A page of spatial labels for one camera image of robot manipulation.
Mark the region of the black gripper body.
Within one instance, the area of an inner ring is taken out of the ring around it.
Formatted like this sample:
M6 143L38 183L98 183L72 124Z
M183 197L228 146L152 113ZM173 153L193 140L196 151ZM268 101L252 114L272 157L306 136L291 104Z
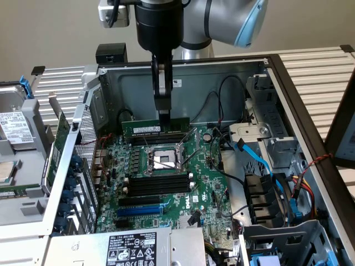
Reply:
M171 53L182 42L183 17L181 2L143 2L136 5L138 43L151 53Z

